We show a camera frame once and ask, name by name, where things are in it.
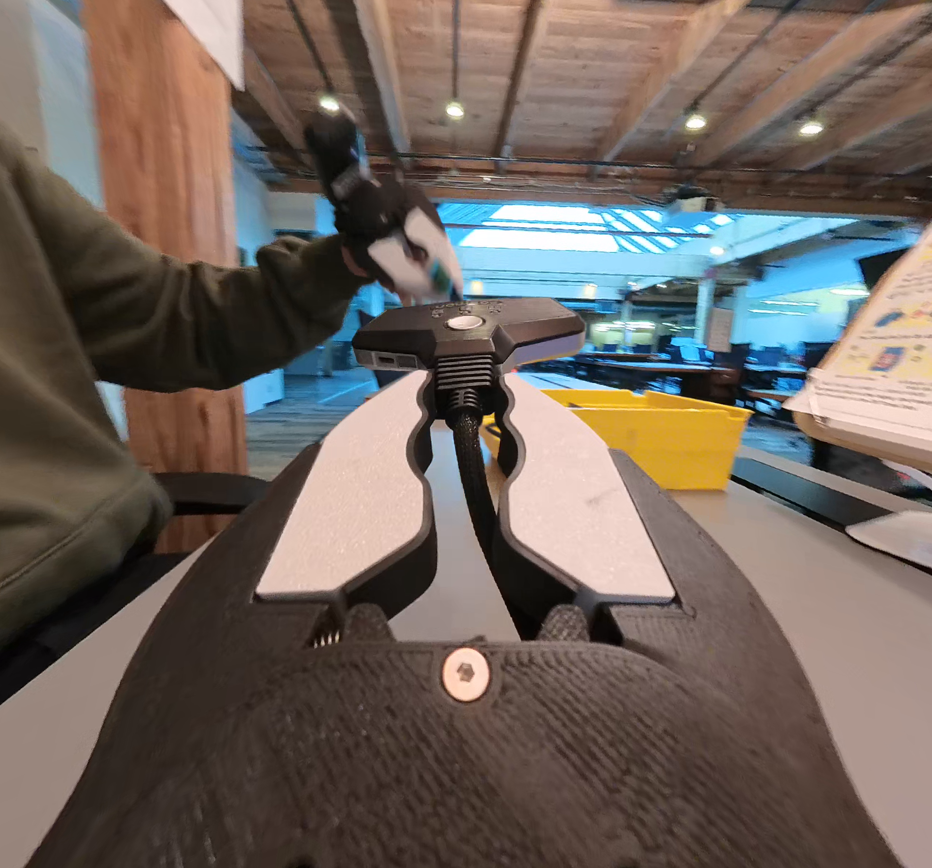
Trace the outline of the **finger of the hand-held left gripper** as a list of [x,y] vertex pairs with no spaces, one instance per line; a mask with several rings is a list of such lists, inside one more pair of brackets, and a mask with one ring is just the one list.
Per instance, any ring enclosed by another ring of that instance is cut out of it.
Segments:
[[460,261],[443,224],[424,209],[412,209],[403,234],[414,265],[405,290],[421,300],[461,300]]

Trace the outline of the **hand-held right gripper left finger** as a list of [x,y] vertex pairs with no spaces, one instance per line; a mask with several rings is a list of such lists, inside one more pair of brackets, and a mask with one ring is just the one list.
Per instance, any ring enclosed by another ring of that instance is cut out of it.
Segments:
[[394,618],[422,596],[437,568],[432,378],[416,371],[343,419],[320,443],[255,596],[359,604]]

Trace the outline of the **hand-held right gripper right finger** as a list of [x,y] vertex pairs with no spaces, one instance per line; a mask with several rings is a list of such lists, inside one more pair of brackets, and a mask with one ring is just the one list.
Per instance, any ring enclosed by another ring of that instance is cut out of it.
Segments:
[[500,381],[495,577],[535,624],[558,605],[668,607],[677,593],[607,444],[524,382]]

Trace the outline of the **person's left forearm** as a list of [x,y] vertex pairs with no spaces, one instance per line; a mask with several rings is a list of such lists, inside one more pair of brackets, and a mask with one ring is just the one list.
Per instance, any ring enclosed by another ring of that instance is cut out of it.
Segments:
[[83,339],[102,379],[140,391],[220,391],[284,368],[331,338],[373,282],[337,236],[284,237],[239,268],[136,254]]

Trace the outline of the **grey desk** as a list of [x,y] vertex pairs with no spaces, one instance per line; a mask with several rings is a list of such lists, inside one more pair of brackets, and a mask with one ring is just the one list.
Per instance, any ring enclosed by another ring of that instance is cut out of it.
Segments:
[[38,699],[2,750],[25,866],[930,866],[930,577],[753,506],[716,537],[623,455],[676,587],[621,643],[313,647],[322,603],[251,600],[309,448],[198,556],[50,779]]

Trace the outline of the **yellow plastic bin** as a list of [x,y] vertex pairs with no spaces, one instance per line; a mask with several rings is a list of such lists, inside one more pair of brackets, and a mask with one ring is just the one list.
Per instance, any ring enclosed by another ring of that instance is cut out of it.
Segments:
[[[642,395],[607,388],[545,388],[555,404],[584,423],[589,433],[571,428],[566,418],[550,424],[546,454],[545,486],[554,492],[569,491],[588,481],[589,434],[597,434],[605,446],[626,454],[661,489],[721,490],[727,485],[749,414],[742,409],[687,396],[647,391]],[[583,442],[577,455],[573,442]],[[611,457],[596,455],[595,466]]]

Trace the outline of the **black office chair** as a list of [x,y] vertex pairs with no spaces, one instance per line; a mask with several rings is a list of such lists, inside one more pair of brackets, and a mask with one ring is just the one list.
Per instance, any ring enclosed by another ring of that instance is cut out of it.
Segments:
[[[234,517],[265,494],[267,482],[234,474],[155,474],[174,517]],[[120,565],[64,602],[2,648],[1,701],[87,639],[147,589],[191,556],[155,553],[137,544]]]

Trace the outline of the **row of dark office desks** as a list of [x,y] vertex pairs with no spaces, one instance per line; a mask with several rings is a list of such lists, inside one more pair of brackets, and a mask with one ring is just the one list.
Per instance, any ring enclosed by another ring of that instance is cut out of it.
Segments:
[[657,391],[740,408],[758,401],[781,404],[807,374],[783,347],[753,348],[738,343],[728,351],[662,338],[662,353],[582,352],[571,361],[572,375],[616,389]]

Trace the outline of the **wooden pillar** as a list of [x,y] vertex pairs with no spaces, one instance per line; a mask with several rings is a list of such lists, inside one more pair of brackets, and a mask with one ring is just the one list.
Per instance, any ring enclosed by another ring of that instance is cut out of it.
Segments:
[[[162,0],[84,0],[105,207],[170,256],[237,259],[227,76]],[[243,396],[125,390],[129,444],[154,473],[247,472]]]

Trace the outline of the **black flat panel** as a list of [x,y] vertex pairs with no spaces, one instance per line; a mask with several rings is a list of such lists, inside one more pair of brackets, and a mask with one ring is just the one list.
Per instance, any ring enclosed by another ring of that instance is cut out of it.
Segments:
[[731,479],[838,531],[892,513],[930,514],[930,505],[925,502],[752,448],[740,448]]

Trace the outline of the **ceiling projector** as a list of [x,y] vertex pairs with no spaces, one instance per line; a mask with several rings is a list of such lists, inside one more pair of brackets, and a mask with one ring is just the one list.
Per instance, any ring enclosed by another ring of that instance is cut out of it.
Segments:
[[703,186],[686,183],[664,192],[662,216],[668,225],[679,223],[681,217],[713,216],[721,209],[720,199]]

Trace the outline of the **person's torso in green sweater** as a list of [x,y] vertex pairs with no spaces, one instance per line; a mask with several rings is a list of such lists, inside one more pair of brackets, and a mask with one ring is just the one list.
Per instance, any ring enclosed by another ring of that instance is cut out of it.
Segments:
[[163,492],[97,389],[159,257],[2,127],[2,648],[155,539]]

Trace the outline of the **white flat base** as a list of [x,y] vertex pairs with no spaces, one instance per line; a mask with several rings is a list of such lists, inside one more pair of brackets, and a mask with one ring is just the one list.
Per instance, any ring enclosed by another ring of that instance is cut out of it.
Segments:
[[845,527],[860,545],[931,571],[931,512],[906,510]]

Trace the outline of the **printed instruction sheet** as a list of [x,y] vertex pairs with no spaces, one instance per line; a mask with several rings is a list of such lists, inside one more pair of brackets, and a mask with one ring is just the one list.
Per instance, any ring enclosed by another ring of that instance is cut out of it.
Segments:
[[930,474],[930,227],[879,279],[786,408],[815,440]]

